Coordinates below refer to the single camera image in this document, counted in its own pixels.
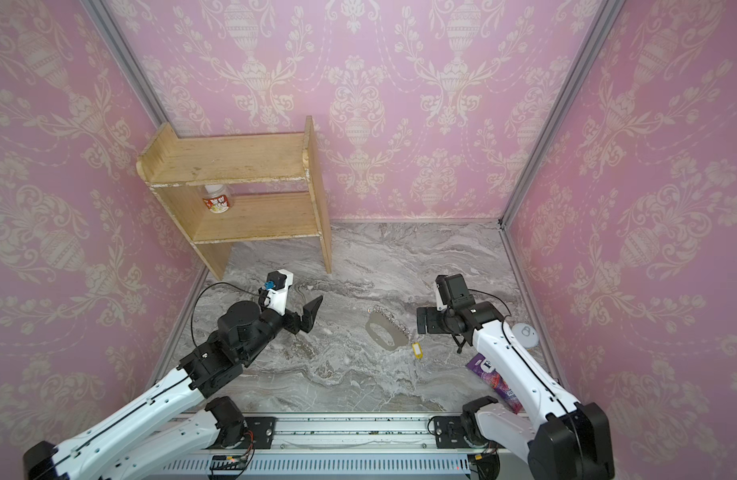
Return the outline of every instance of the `top shelf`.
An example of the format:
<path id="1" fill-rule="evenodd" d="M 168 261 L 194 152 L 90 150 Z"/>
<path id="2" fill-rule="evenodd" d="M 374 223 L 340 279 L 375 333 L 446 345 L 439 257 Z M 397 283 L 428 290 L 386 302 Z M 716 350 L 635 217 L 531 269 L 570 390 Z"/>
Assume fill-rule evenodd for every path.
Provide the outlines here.
<path id="1" fill-rule="evenodd" d="M 304 132 L 177 138 L 164 123 L 136 170 L 150 187 L 304 180 L 304 139 Z"/>

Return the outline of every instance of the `purple package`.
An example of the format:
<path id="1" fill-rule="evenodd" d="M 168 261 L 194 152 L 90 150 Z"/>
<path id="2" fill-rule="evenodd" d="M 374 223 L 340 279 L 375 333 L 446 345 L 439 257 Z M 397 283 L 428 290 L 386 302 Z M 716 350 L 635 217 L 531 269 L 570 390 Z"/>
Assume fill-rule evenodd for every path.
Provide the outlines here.
<path id="1" fill-rule="evenodd" d="M 498 372 L 493 370 L 491 363 L 486 360 L 486 357 L 479 353 L 469 360 L 467 368 L 475 372 L 484 382 L 491 386 L 491 388 L 499 394 L 508 405 L 512 408 L 513 412 L 517 413 L 523 410 L 523 406 L 520 405 L 520 400 L 517 399 L 512 390 L 509 389 L 507 383 L 504 382 L 502 376 Z"/>

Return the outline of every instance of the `white round lid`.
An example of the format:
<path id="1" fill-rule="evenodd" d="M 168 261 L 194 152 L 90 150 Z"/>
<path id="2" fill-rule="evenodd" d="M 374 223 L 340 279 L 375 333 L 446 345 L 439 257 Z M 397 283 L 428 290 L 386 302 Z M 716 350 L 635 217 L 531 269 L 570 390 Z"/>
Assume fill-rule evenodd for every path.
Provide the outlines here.
<path id="1" fill-rule="evenodd" d="M 534 329 L 528 323 L 516 323 L 512 327 L 512 331 L 515 334 L 515 338 L 520 342 L 520 345 L 527 349 L 533 349 L 539 345 L 539 335 L 536 334 Z"/>
<path id="2" fill-rule="evenodd" d="M 206 185 L 206 191 L 209 192 L 210 194 L 214 194 L 214 193 L 220 191 L 222 188 L 224 188 L 224 185 L 222 185 L 222 184 L 219 184 L 219 185 Z"/>

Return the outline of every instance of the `pink wall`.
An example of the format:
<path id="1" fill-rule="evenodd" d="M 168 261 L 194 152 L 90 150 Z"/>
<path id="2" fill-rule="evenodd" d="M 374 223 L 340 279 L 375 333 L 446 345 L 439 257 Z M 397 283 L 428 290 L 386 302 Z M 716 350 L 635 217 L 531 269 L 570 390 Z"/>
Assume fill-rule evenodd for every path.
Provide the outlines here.
<path id="1" fill-rule="evenodd" d="M 145 386 L 194 276 L 154 127 L 75 0 L 0 2 L 0 478 Z"/>
<path id="2" fill-rule="evenodd" d="M 599 4 L 106 2 L 181 135 L 313 115 L 333 219 L 501 216 Z"/>
<path id="3" fill-rule="evenodd" d="M 512 235 L 620 478 L 737 478 L 737 1 L 627 2 Z"/>

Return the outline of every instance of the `gray marble surface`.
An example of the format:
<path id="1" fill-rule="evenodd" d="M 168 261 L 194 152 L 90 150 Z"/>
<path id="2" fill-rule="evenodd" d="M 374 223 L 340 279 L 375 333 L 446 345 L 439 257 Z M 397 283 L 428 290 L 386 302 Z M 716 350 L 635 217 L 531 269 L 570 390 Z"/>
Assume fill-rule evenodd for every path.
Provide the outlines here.
<path id="1" fill-rule="evenodd" d="M 457 412 L 493 393 L 466 368 L 477 353 L 472 347 L 458 355 L 450 336 L 418 335 L 416 308 L 435 304 L 435 276 L 461 273 L 470 288 L 507 302 L 510 324 L 529 321 L 496 224 L 333 224 L 332 233 L 331 275 L 316 238 L 233 247 L 224 281 L 256 291 L 268 272 L 285 268 L 294 274 L 290 310 L 301 312 L 321 294 L 324 301 L 311 332 L 281 332 L 221 395 L 244 412 Z M 209 275 L 206 285 L 215 281 Z M 227 286 L 206 292 L 195 311 L 196 341 L 233 302 L 248 299 Z M 367 326 L 370 311 L 400 329 L 407 345 L 388 350 L 389 333 Z M 421 360 L 412 342 L 421 343 Z M 192 348 L 188 325 L 172 365 Z M 538 348 L 531 353 L 544 365 Z"/>

